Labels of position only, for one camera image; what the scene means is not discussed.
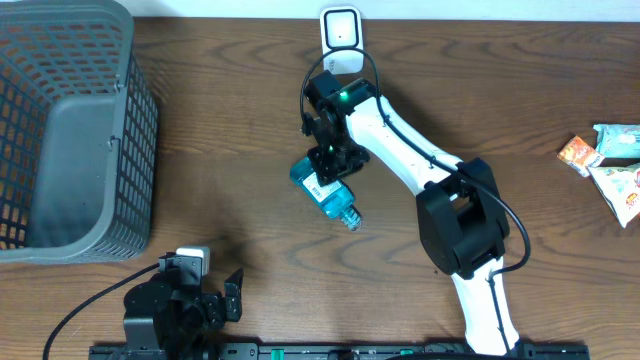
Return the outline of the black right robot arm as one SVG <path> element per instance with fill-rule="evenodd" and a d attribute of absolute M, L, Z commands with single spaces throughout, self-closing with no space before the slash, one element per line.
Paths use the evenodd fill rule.
<path fill-rule="evenodd" d="M 323 72 L 304 82 L 301 97 L 314 110 L 302 114 L 302 131 L 317 142 L 307 157 L 318 183 L 381 160 L 415 197 L 420 242 L 454 282 L 467 344 L 478 354 L 512 354 L 519 334 L 501 275 L 509 225 L 491 168 L 434 145 L 363 78 L 342 85 Z"/>

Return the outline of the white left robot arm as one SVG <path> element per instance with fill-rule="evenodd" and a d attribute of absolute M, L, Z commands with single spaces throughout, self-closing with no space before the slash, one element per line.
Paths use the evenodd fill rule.
<path fill-rule="evenodd" d="M 206 334 L 242 316 L 244 272 L 237 269 L 224 290 L 203 291 L 210 251 L 181 247 L 158 260 L 158 272 L 124 297 L 125 349 L 121 359 L 217 359 Z"/>

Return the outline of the blue Listerine mouthwash bottle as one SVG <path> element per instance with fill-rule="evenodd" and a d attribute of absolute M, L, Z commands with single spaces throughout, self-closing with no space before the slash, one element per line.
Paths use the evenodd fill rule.
<path fill-rule="evenodd" d="M 341 180 L 321 185 L 307 157 L 291 167 L 289 176 L 329 219 L 341 220 L 351 231 L 361 227 L 362 218 L 354 206 L 355 197 Z"/>

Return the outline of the small orange box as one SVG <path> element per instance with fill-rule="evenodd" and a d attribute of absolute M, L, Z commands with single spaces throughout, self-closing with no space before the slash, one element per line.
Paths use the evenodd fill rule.
<path fill-rule="evenodd" d="M 557 158 L 573 168 L 582 177 L 589 177 L 589 169 L 599 167 L 605 160 L 604 155 L 579 136 L 574 136 L 557 154 Z"/>

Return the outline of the yellow wet wipes packet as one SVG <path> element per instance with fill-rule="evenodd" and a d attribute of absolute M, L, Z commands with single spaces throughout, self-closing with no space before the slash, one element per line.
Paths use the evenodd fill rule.
<path fill-rule="evenodd" d="M 589 169 L 596 187 L 622 228 L 639 215 L 639 164 Z"/>

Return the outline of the light blue tissue pack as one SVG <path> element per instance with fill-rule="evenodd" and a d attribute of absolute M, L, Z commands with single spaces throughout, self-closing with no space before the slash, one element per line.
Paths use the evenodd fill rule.
<path fill-rule="evenodd" d="M 607 158 L 639 158 L 639 126 L 595 124 L 596 150 Z"/>

